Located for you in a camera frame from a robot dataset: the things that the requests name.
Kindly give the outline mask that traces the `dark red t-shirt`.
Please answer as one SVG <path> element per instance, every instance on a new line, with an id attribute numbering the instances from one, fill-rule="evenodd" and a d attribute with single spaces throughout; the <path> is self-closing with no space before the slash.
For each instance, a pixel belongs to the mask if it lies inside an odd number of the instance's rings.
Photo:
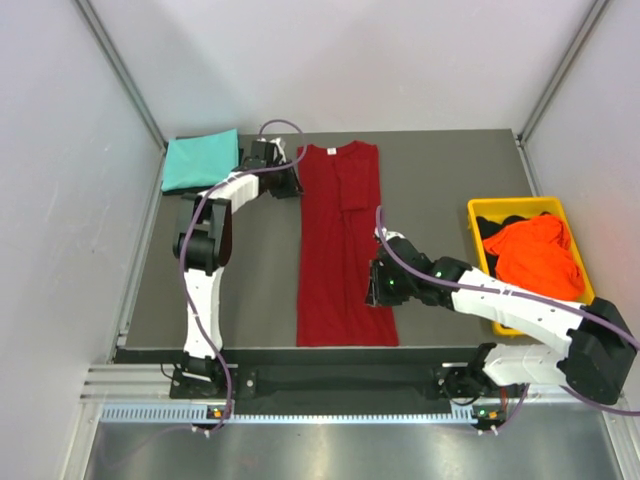
<path id="1" fill-rule="evenodd" d="M 392 309 L 365 302 L 370 262 L 378 248 L 377 146 L 362 141 L 331 148 L 311 145 L 298 173 L 304 194 L 297 345 L 398 346 Z"/>

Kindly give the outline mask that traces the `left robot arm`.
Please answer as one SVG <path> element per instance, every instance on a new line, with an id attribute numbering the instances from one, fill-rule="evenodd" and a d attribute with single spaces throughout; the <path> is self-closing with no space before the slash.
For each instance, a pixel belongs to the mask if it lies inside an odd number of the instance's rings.
<path id="1" fill-rule="evenodd" d="M 221 357 L 221 283 L 232 253 L 233 215 L 264 193 L 299 197 L 303 188 L 276 137 L 252 142 L 249 155 L 219 184 L 182 196 L 173 240 L 187 310 L 187 334 L 174 365 L 173 398 L 222 398 L 230 373 Z"/>

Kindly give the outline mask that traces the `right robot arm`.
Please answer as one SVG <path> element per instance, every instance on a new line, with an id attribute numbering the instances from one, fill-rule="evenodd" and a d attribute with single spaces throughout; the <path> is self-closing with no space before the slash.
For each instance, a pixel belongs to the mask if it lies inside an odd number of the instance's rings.
<path id="1" fill-rule="evenodd" d="M 400 233 L 377 228 L 374 237 L 379 249 L 370 263 L 367 305 L 393 307 L 416 299 L 534 339 L 529 346 L 479 346 L 466 372 L 474 393 L 487 396 L 515 384 L 557 385 L 603 408 L 618 402 L 639 342 L 612 302 L 555 300 L 451 257 L 432 261 Z"/>

